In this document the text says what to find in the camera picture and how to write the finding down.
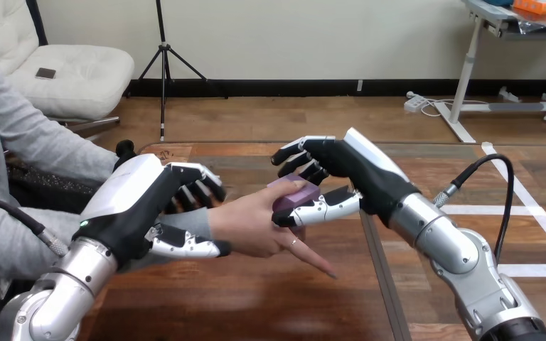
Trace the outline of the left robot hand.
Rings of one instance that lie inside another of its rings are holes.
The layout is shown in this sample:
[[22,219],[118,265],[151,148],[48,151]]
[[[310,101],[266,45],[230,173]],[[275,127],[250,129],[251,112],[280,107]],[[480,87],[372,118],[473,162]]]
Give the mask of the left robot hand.
[[80,215],[70,250],[85,244],[114,259],[118,267],[147,254],[165,259],[211,259],[230,254],[229,242],[198,237],[176,227],[156,227],[158,216],[184,186],[221,181],[199,163],[162,164],[154,154],[120,165],[94,194]]

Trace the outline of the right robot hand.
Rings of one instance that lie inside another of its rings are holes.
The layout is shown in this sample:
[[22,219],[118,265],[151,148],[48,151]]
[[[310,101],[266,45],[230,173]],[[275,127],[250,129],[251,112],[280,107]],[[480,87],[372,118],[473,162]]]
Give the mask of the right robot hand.
[[312,162],[315,173],[305,176],[314,185],[329,176],[348,178],[353,187],[339,188],[294,209],[275,212],[280,227],[299,227],[337,220],[364,210],[387,222],[401,199],[417,193],[405,173],[369,139],[351,127],[342,139],[303,136],[281,147],[271,162],[280,166],[279,177]]

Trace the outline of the person's hand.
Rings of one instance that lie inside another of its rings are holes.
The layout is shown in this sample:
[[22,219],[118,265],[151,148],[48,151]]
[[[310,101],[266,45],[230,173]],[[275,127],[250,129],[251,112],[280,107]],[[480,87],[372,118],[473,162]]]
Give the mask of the person's hand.
[[235,252],[257,258],[269,258],[287,250],[301,261],[335,278],[332,265],[304,243],[304,227],[278,227],[272,221],[274,202],[305,185],[305,180],[284,181],[209,209],[211,237],[228,241]]

